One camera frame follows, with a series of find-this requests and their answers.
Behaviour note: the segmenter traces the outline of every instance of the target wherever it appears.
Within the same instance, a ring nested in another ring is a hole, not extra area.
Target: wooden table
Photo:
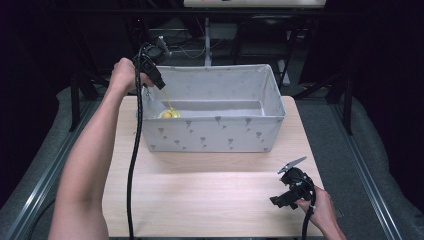
[[[149,152],[142,138],[134,170],[134,233],[142,237],[301,236],[304,212],[269,200],[289,189],[277,171],[297,165],[322,187],[296,104],[283,97],[287,117],[268,153]],[[113,236],[128,236],[126,185],[136,131],[136,97],[123,100],[103,211]],[[322,236],[309,224],[308,236]]]

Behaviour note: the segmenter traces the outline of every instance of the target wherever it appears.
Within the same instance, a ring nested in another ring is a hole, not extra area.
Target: human arm
[[[145,74],[142,81],[153,86]],[[56,196],[49,239],[106,239],[102,198],[115,143],[119,107],[135,88],[129,59],[115,64],[100,106],[81,132],[66,160]]]
[[[327,240],[346,239],[337,223],[336,210],[327,191],[315,186],[316,202],[314,214],[310,221],[317,226]],[[311,201],[299,199],[296,201],[305,212],[308,210]]]

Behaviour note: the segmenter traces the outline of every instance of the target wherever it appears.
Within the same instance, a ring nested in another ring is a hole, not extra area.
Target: white box
[[[158,67],[164,91],[144,88],[142,133],[150,151],[268,152],[286,116],[269,65]]]

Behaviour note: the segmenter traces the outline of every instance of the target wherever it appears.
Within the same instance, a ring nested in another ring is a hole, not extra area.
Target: storage bin
[[[268,152],[286,116],[269,65],[164,67],[166,86],[142,90],[150,151]],[[161,118],[171,106],[180,118]]]

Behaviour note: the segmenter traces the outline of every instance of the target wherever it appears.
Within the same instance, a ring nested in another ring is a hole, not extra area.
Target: metal rail
[[[84,105],[81,111],[82,117],[80,124],[76,127],[74,132],[68,133],[68,136],[65,138],[62,147],[59,149],[55,160],[47,167],[46,171],[44,171],[40,181],[35,186],[33,192],[31,193],[15,222],[11,226],[5,239],[25,238],[25,235],[28,233],[28,230],[32,225],[31,223],[37,217],[38,210],[42,206],[52,186],[60,176],[69,151],[83,130],[85,124],[90,119],[90,112],[92,112],[95,106],[96,102],[93,101],[88,101]]]
[[[356,167],[357,173],[359,175],[359,178],[361,179],[365,191],[367,192],[368,198],[371,201],[375,213],[378,219],[380,220],[381,226],[387,236],[387,239],[403,239],[395,222],[393,221],[393,218],[390,214],[389,209],[386,206],[383,197],[380,194],[380,191],[378,190],[377,185],[374,182],[370,171],[368,170],[368,166],[364,161],[361,151],[356,145],[355,139],[353,138],[353,136],[349,135],[346,132],[343,126],[343,122],[341,120],[342,112],[340,108],[336,104],[330,104],[329,106],[334,118],[336,119],[337,126],[339,127],[340,131],[344,136],[344,139],[346,140],[346,143],[349,145],[352,151],[354,165]]]

